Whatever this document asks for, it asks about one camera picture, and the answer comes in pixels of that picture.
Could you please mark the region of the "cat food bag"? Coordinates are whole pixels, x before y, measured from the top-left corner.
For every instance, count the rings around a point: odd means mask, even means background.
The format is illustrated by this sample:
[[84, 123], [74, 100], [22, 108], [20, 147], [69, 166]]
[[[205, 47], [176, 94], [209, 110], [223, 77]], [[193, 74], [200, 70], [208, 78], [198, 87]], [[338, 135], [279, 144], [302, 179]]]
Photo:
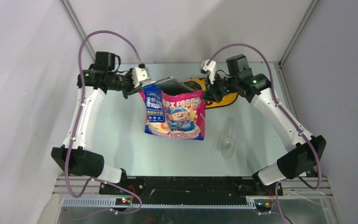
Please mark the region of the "cat food bag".
[[166, 77], [142, 88], [146, 109], [144, 132], [171, 139], [204, 140], [204, 92]]

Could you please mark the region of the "clear plastic scoop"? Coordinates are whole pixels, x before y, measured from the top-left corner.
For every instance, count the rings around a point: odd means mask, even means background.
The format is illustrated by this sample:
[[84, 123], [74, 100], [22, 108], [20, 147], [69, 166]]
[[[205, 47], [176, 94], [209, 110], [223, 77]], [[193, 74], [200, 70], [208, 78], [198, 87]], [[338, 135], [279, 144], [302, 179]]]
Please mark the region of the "clear plastic scoop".
[[222, 141], [220, 143], [221, 154], [223, 158], [230, 159], [234, 154], [235, 139], [233, 137], [234, 119], [228, 118], [222, 133]]

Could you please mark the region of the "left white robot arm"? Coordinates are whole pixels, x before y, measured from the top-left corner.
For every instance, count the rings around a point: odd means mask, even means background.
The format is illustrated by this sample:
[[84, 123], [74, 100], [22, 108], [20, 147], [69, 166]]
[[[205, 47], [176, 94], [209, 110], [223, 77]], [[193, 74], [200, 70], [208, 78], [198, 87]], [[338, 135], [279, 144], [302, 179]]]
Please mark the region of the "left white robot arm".
[[119, 71], [121, 58], [110, 52], [96, 53], [96, 60], [82, 70], [77, 80], [77, 102], [67, 137], [51, 156], [66, 175], [88, 176], [111, 182], [111, 189], [124, 194], [129, 182], [125, 170], [108, 164], [101, 153], [92, 147], [97, 115], [108, 91], [119, 91], [125, 98], [140, 92], [149, 71], [141, 63], [126, 72]]

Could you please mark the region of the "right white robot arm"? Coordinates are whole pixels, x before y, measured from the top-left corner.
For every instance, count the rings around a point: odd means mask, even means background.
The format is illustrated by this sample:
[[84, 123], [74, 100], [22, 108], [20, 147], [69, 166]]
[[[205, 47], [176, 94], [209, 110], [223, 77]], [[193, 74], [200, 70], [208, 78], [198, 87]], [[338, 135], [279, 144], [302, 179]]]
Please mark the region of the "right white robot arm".
[[220, 77], [215, 61], [205, 60], [201, 72], [207, 75], [205, 96], [220, 102], [229, 93], [238, 93], [258, 109], [270, 122], [287, 153], [254, 174], [253, 191], [264, 195], [271, 185], [284, 179], [294, 179], [317, 166], [326, 146], [323, 136], [315, 136], [304, 128], [278, 99], [271, 81], [264, 74], [253, 75], [243, 55], [226, 60], [229, 75]]

